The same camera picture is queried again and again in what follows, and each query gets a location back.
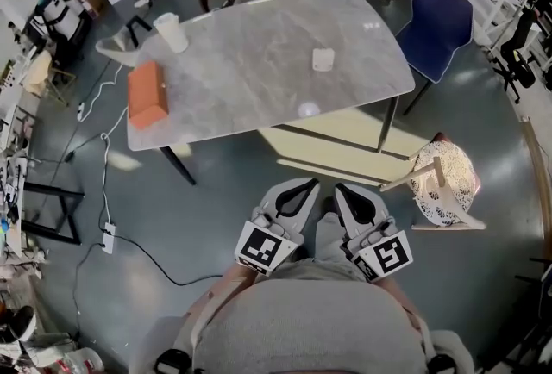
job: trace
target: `white cable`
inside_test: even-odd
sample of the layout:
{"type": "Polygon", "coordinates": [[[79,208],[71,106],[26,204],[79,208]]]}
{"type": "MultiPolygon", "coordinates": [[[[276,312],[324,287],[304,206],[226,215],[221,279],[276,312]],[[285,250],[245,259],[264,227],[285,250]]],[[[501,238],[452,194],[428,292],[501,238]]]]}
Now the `white cable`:
{"type": "Polygon", "coordinates": [[[119,119],[115,123],[115,126],[110,129],[108,133],[102,132],[100,134],[100,138],[105,141],[105,154],[103,155],[103,178],[102,178],[102,193],[103,193],[103,202],[105,203],[105,211],[107,212],[107,222],[111,224],[111,214],[110,214],[110,205],[107,202],[107,195],[105,194],[105,172],[107,172],[107,155],[110,151],[110,135],[113,133],[113,131],[117,128],[119,123],[121,122],[124,115],[129,110],[129,106],[124,108],[124,110],[121,113],[121,116],[119,116],[119,119]]]}
{"type": "Polygon", "coordinates": [[[78,114],[77,114],[77,120],[79,122],[83,122],[84,120],[86,120],[86,118],[88,118],[88,115],[91,114],[92,112],[92,108],[94,107],[94,103],[96,102],[96,100],[100,97],[100,95],[102,95],[102,88],[106,85],[106,84],[112,84],[114,86],[117,85],[117,75],[119,75],[119,71],[122,69],[123,67],[123,64],[121,63],[121,65],[119,66],[119,69],[116,70],[115,72],[115,77],[113,78],[113,81],[106,81],[106,82],[103,82],[100,84],[100,89],[97,91],[97,94],[94,98],[92,98],[92,102],[90,103],[90,108],[88,109],[88,112],[86,112],[85,116],[80,116],[82,114],[82,111],[85,109],[85,104],[84,103],[81,103],[79,105],[79,107],[81,108],[82,106],[82,109],[79,109],[78,110],[78,114]]]}

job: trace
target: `gray pants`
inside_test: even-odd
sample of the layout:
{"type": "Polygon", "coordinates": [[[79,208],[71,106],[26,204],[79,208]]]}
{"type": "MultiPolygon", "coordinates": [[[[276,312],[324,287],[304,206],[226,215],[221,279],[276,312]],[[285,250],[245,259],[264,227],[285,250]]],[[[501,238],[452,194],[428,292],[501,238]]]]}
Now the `gray pants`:
{"type": "MultiPolygon", "coordinates": [[[[343,280],[366,282],[362,271],[352,264],[341,249],[345,228],[335,213],[327,213],[317,224],[315,257],[299,262],[285,262],[271,279],[343,280]]],[[[267,280],[258,277],[257,282],[267,280]]]]}
{"type": "Polygon", "coordinates": [[[340,248],[345,236],[345,228],[339,223],[335,213],[327,213],[317,224],[317,238],[314,257],[328,262],[348,262],[340,248]]]}

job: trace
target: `white small box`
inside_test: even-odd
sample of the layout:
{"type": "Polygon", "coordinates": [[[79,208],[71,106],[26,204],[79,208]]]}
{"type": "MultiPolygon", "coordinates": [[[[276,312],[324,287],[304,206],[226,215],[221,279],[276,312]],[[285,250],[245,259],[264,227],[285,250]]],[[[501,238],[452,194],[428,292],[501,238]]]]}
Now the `white small box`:
{"type": "Polygon", "coordinates": [[[334,67],[334,57],[336,53],[333,49],[313,49],[312,50],[312,69],[319,72],[331,71],[334,67]]]}

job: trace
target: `navy blue chair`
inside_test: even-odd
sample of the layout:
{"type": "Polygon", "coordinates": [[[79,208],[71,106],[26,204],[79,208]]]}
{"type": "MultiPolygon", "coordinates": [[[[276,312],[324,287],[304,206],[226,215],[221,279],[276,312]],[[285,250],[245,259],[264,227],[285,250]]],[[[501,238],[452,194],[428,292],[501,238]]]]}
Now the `navy blue chair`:
{"type": "Polygon", "coordinates": [[[456,49],[472,41],[474,12],[468,0],[412,0],[412,18],[398,32],[406,61],[427,78],[404,112],[412,108],[432,84],[439,83],[456,49]]]}

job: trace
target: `black metal frame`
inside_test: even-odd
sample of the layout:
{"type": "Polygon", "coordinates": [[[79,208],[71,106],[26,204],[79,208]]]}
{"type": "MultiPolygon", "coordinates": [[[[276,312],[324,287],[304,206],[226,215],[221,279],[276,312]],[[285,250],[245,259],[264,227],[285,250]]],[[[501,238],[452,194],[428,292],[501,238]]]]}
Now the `black metal frame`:
{"type": "Polygon", "coordinates": [[[35,234],[36,236],[41,236],[43,238],[48,238],[50,240],[57,240],[58,242],[65,242],[66,244],[80,246],[81,241],[80,237],[78,236],[77,226],[75,225],[75,221],[72,218],[72,214],[77,209],[80,202],[84,199],[85,194],[81,192],[63,190],[60,187],[52,187],[50,185],[35,184],[30,182],[25,182],[23,189],[24,191],[41,193],[42,195],[57,196],[60,199],[61,211],[63,213],[63,216],[61,216],[61,219],[58,220],[55,228],[49,228],[41,224],[36,224],[35,222],[22,220],[22,231],[30,234],[35,234]],[[67,206],[65,199],[67,197],[74,199],[74,203],[71,207],[67,206]],[[60,230],[65,224],[66,220],[71,230],[71,236],[64,236],[60,234],[60,230]]]}
{"type": "Polygon", "coordinates": [[[146,31],[150,32],[153,28],[151,26],[149,26],[141,17],[139,16],[134,16],[132,17],[128,22],[127,24],[125,25],[127,27],[127,29],[129,30],[130,32],[130,38],[132,39],[132,42],[134,43],[135,45],[135,48],[138,48],[138,46],[140,45],[138,43],[138,39],[136,38],[136,34],[135,34],[135,31],[132,29],[132,26],[135,24],[135,23],[138,23],[141,27],[143,27],[144,29],[146,29],[146,31]]]}

